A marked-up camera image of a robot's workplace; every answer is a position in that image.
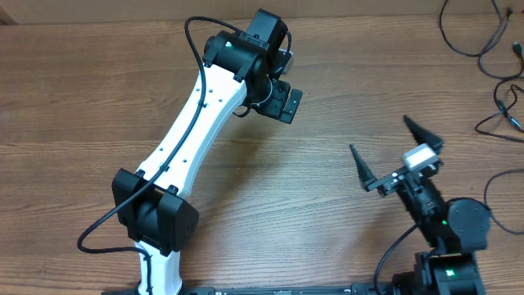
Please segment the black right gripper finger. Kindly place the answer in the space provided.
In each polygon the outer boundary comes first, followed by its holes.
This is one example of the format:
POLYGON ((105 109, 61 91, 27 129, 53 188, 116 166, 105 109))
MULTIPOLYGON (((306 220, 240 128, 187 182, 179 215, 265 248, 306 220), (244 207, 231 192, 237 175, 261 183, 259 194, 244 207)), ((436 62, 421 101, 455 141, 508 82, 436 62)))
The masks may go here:
POLYGON ((418 145, 427 144, 437 155, 442 152, 445 146, 444 139, 423 128, 407 115, 403 116, 403 121, 418 145))
POLYGON ((377 178, 365 160, 360 156, 354 144, 350 145, 350 150, 355 160, 360 185, 365 191, 368 191, 369 186, 376 182, 377 178))

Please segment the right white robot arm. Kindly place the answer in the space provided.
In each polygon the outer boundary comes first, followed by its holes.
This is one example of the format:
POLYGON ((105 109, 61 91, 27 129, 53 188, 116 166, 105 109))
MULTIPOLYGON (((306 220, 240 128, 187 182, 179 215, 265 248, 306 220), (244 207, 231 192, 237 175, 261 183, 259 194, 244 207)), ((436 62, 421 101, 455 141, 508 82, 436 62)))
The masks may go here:
POLYGON ((415 253, 413 270, 392 276, 382 283, 380 272, 397 248, 393 243, 382 256, 369 283, 354 283, 354 294, 474 294, 485 293, 476 253, 487 248, 490 208, 470 197, 445 200, 431 177, 443 163, 439 158, 444 140, 414 120, 403 118, 417 147, 402 157, 403 165, 378 179, 356 148, 351 148, 359 181, 367 192, 376 190, 385 197, 396 193, 430 251, 415 253))

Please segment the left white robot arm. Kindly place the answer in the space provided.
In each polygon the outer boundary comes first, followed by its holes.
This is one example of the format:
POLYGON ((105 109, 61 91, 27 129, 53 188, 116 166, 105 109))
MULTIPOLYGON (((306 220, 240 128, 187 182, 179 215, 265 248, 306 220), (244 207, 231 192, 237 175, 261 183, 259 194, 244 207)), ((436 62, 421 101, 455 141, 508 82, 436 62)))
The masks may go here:
POLYGON ((259 9, 245 30, 230 24, 206 41, 194 88, 167 135, 134 172, 121 169, 111 189, 118 221, 134 241, 141 280, 132 294, 180 294, 181 251, 199 221, 187 198, 211 145, 239 107, 290 124, 303 93, 280 78, 293 53, 280 16, 259 9))

